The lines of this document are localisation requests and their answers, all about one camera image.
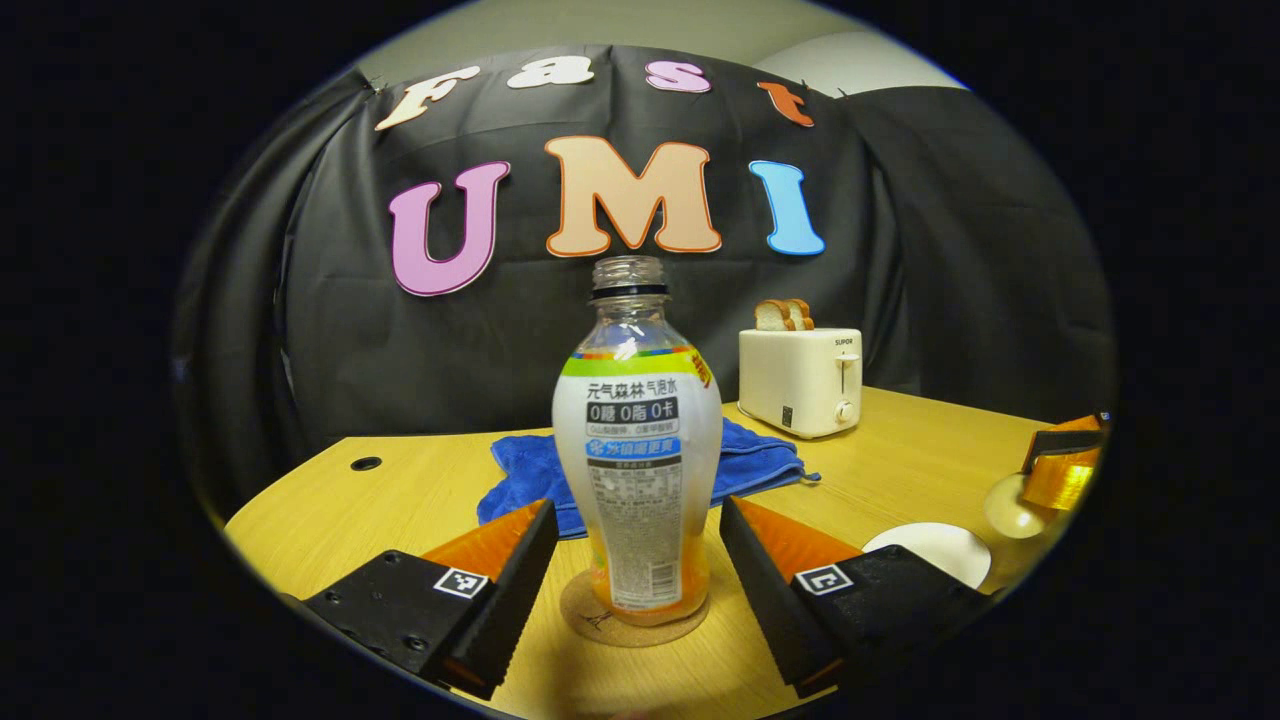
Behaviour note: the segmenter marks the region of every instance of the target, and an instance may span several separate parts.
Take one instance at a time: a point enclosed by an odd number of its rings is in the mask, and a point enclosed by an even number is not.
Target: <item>cork coaster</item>
[[[710,597],[689,618],[641,628],[618,620],[595,600],[590,570],[570,580],[561,593],[561,615],[568,626],[589,641],[613,647],[653,647],[682,638],[703,624],[709,607]]]

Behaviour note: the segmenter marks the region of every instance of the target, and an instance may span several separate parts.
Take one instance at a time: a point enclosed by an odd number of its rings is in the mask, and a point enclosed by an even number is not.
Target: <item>white toaster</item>
[[[737,409],[801,438],[852,428],[863,414],[863,333],[742,331]]]

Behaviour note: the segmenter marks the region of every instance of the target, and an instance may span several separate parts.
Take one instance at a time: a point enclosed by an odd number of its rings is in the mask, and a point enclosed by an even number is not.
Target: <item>plastic bottle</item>
[[[667,324],[657,258],[600,260],[593,279],[595,328],[556,384],[556,450],[591,542],[596,598],[625,623],[658,625],[707,600],[719,387]]]

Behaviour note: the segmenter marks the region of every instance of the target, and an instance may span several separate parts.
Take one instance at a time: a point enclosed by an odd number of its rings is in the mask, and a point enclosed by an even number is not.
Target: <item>table surface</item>
[[[991,571],[979,587],[989,593],[1016,583],[1056,537],[1010,539],[982,509],[1047,423],[869,387],[859,425],[827,438],[786,436],[733,404],[724,415],[795,442],[805,469],[822,474],[820,483],[750,500],[850,544],[906,523],[960,525],[991,548]],[[550,430],[343,439],[262,491],[225,532],[276,591],[310,597],[384,550],[421,555],[475,528],[476,505],[504,477],[489,447],[508,434]],[[351,469],[366,456],[383,462]],[[625,710],[654,719],[759,717],[799,705],[778,676],[718,528],[714,507],[705,530],[707,620],[684,638],[639,650],[582,639],[561,618],[561,591],[588,568],[590,547],[586,539],[559,542],[507,679],[481,703],[538,719],[603,719]]]

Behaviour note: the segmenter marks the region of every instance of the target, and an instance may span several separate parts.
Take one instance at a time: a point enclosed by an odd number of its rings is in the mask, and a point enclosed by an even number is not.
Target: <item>black cloth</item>
[[[513,90],[529,61],[586,55],[581,85]],[[707,94],[655,90],[653,60],[694,63]],[[764,299],[801,297],[819,327],[863,332],[864,382],[1044,420],[1094,410],[1110,386],[1102,278],[1079,218],[1036,154],[970,94],[897,88],[831,99],[753,68],[622,46],[549,47],[476,64],[420,118],[375,132],[410,82],[375,91],[348,73],[307,99],[251,154],[200,238],[178,314],[186,416],[241,502],[347,436],[516,430],[550,424],[566,356],[594,323],[591,265],[621,238],[556,258],[561,167],[548,140],[607,138],[639,173],[662,142],[704,147],[709,254],[663,260],[668,318],[737,398],[737,333]],[[814,119],[783,118],[756,87],[778,82]],[[448,295],[402,290],[388,204],[443,187],[433,258],[462,245],[483,163],[511,164],[485,272]],[[819,255],[781,255],[753,160],[800,168]],[[598,211],[600,228],[612,231]]]

